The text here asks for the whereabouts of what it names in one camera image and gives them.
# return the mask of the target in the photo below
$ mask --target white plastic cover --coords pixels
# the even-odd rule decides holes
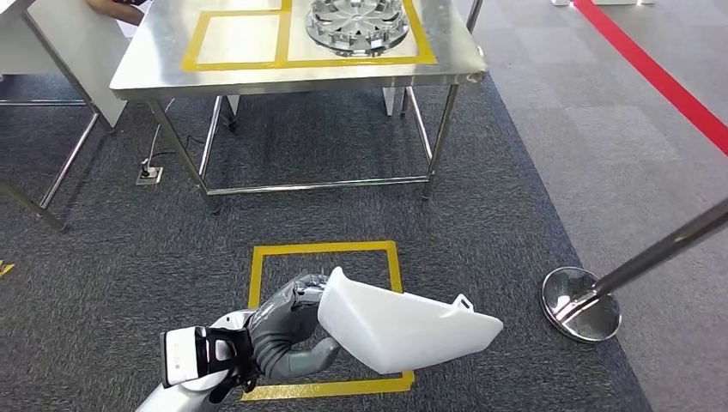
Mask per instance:
[[[460,294],[451,305],[348,279],[335,268],[318,306],[318,321],[374,371],[429,367],[488,347],[503,323],[475,313]]]

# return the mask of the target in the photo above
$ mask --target stanchion base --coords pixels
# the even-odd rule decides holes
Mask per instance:
[[[595,300],[570,318],[556,318],[559,310],[583,295],[596,281],[597,277],[587,270],[565,267],[546,275],[541,287],[546,318],[561,333],[579,342],[605,341],[615,335],[622,322],[619,304],[611,294]]]

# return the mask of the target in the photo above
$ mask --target red line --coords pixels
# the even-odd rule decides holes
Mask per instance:
[[[584,17],[627,59],[690,123],[728,155],[728,126],[715,117],[650,55],[602,13],[592,0],[573,0]]]

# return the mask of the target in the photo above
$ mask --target yellow square marking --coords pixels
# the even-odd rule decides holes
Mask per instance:
[[[255,246],[252,251],[251,285],[248,307],[260,305],[260,283],[263,277],[265,256],[292,255],[299,253],[332,253],[345,251],[385,251],[391,290],[402,293],[402,278],[399,275],[397,246],[391,240],[374,242],[317,243],[310,245]],[[415,381],[415,373],[406,371],[399,378],[352,380],[348,382],[325,382],[302,385],[258,386],[243,394],[244,401],[264,399],[292,399],[298,397],[344,397],[372,393],[406,392]]]
[[[396,56],[378,58],[331,58],[321,60],[289,60],[288,46],[291,36],[291,10],[293,0],[281,0],[280,9],[267,10],[235,10],[235,11],[203,11],[200,12],[199,20],[185,55],[182,57],[180,68],[182,71],[221,71],[221,70],[260,70],[260,69],[293,69],[311,67],[342,67],[357,65],[382,65],[382,64],[434,64],[437,59],[428,42],[427,35],[420,23],[420,18],[413,4],[413,0],[403,0],[404,12],[409,19],[409,30],[415,39],[417,55]],[[209,28],[210,19],[223,16],[252,16],[252,15],[277,15],[280,17],[278,24],[278,36],[276,42],[276,58],[271,62],[224,62],[224,63],[199,63],[197,56],[202,49],[205,35]]]

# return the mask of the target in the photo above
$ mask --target stainless steel table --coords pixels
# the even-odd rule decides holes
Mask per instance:
[[[39,218],[41,218],[46,223],[50,224],[52,227],[55,227],[56,229],[63,229],[64,224],[56,219],[55,216],[53,216],[49,211],[48,207],[51,204],[51,201],[56,196],[56,192],[58,191],[58,188],[60,187],[61,183],[63,182],[66,173],[70,170],[71,165],[73,164],[76,155],[78,155],[78,152],[81,150],[81,147],[86,142],[86,139],[88,138],[88,135],[91,133],[91,130],[94,128],[94,125],[97,122],[102,123],[107,130],[111,130],[112,127],[109,125],[109,122],[106,120],[106,118],[100,113],[98,107],[95,105],[91,97],[88,95],[88,93],[84,90],[84,88],[81,86],[78,79],[76,79],[76,76],[71,72],[68,65],[63,61],[63,59],[58,55],[58,52],[56,51],[55,47],[51,44],[49,39],[44,35],[43,30],[40,29],[38,24],[36,23],[35,19],[28,13],[28,8],[31,7],[35,3],[35,0],[0,0],[0,28],[2,28],[2,24],[4,24],[7,21],[11,20],[22,20],[23,23],[30,29],[30,31],[33,33],[34,37],[39,41],[40,45],[43,47],[45,52],[48,53],[48,56],[53,60],[53,63],[56,64],[56,67],[58,70],[65,76],[65,78],[73,85],[73,87],[78,91],[79,95],[81,95],[81,99],[79,100],[59,100],[59,99],[33,99],[33,100],[5,100],[0,99],[0,107],[2,106],[88,106],[91,111],[91,119],[88,121],[88,124],[86,128],[84,129],[83,133],[79,136],[78,141],[76,142],[76,145],[69,153],[68,157],[66,158],[66,161],[61,166],[60,170],[58,170],[58,173],[51,183],[51,186],[48,188],[48,190],[45,192],[45,195],[40,200],[39,203],[34,202],[29,197],[18,191],[13,185],[11,185],[8,182],[0,182],[0,193],[8,195],[15,199],[19,204],[21,204],[26,209],[30,210],[32,213],[37,215]]]
[[[146,100],[200,195],[213,197],[364,185],[425,184],[434,178],[450,126],[458,85],[479,82],[486,65],[470,31],[482,0],[463,23],[450,0],[404,0],[409,40],[377,58],[335,56],[308,37],[304,20],[311,0],[155,0],[111,83],[124,100]],[[434,148],[430,148],[414,86],[450,85]],[[428,170],[418,176],[296,185],[212,189],[205,170],[224,95],[269,94],[338,88],[404,87],[402,114],[413,106]],[[158,99],[215,95],[214,115],[197,167]]]

